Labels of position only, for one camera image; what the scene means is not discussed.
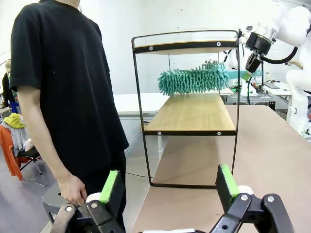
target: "gray floor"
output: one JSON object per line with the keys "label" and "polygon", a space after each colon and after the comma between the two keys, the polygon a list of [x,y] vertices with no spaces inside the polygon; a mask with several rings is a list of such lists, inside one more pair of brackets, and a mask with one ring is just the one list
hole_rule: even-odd
{"label": "gray floor", "polygon": [[[157,137],[147,138],[151,174],[154,175],[159,163]],[[48,187],[42,187],[30,182],[20,182],[12,177],[6,166],[2,150],[0,150],[0,232],[12,233],[49,233],[51,225],[42,207],[41,197]],[[46,164],[40,163],[48,183],[55,180]],[[142,139],[132,148],[127,156],[127,172],[147,176]],[[42,181],[38,171],[28,166],[23,172],[25,179]],[[124,211],[126,232],[131,232],[137,215],[149,189],[147,178],[127,174],[127,206]]]}

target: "person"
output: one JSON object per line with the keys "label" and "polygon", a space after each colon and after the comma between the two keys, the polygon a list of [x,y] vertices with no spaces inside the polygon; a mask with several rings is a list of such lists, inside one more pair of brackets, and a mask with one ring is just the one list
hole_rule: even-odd
{"label": "person", "polygon": [[[79,4],[46,0],[22,9],[12,31],[10,81],[35,147],[75,205],[101,192],[110,170],[120,170],[125,184],[129,146],[101,31]],[[124,195],[122,226],[125,203]]]}

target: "man's hand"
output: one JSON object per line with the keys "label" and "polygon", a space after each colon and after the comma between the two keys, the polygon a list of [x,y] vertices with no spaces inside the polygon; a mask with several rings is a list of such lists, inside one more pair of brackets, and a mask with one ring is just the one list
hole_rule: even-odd
{"label": "man's hand", "polygon": [[58,185],[62,197],[71,204],[82,206],[85,203],[86,187],[78,177],[69,174],[64,179],[58,180]]}

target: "desk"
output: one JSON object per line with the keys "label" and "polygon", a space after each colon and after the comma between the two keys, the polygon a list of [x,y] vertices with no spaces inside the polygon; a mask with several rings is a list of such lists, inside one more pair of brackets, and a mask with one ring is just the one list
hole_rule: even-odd
{"label": "desk", "polygon": [[289,101],[287,100],[287,97],[292,96],[290,87],[288,86],[287,83],[283,83],[283,82],[279,82],[279,83],[274,83],[275,86],[279,87],[280,89],[272,89],[269,88],[268,86],[264,85],[263,89],[267,92],[270,93],[272,95],[275,95],[276,97],[278,97],[280,100],[282,100],[285,103],[289,103]]}
{"label": "desk", "polygon": [[292,92],[290,90],[290,87],[287,83],[283,82],[274,83],[274,85],[278,86],[280,89],[272,89],[267,87],[266,85],[264,85],[262,89],[265,90],[267,94],[275,95],[281,101],[288,104],[286,121],[289,122],[291,115],[290,104],[292,103]]}
{"label": "desk", "polygon": [[[137,94],[114,95],[115,105],[120,117],[134,115],[139,117],[139,104]],[[142,93],[141,107],[144,114],[155,114],[169,99],[161,93]]]}
{"label": "desk", "polygon": [[[226,108],[236,122],[236,106]],[[217,164],[231,166],[233,146],[234,137],[170,137],[154,181],[214,183]],[[298,233],[310,231],[310,154],[310,144],[269,107],[240,106],[235,180],[252,187],[259,198],[280,195]],[[216,190],[150,187],[132,233],[186,228],[209,232],[222,214]],[[244,224],[240,232],[257,231]]]}
{"label": "desk", "polygon": [[[266,96],[250,96],[249,97],[249,101],[251,102],[251,104],[257,104],[257,103],[266,103],[267,105],[269,105],[269,102],[273,101],[273,98],[269,95]],[[231,96],[226,96],[225,97],[225,102],[226,104],[237,104],[238,102],[238,94],[234,93]],[[240,104],[248,104],[248,99],[247,97],[243,97],[240,96]]]}

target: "microfiber duster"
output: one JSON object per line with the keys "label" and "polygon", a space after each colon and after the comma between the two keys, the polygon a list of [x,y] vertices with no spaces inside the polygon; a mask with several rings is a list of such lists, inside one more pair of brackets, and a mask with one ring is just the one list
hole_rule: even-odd
{"label": "microfiber duster", "polygon": [[159,81],[160,92],[167,96],[175,93],[202,93],[229,87],[228,75],[223,63],[206,63],[191,70],[174,69],[162,72]]}

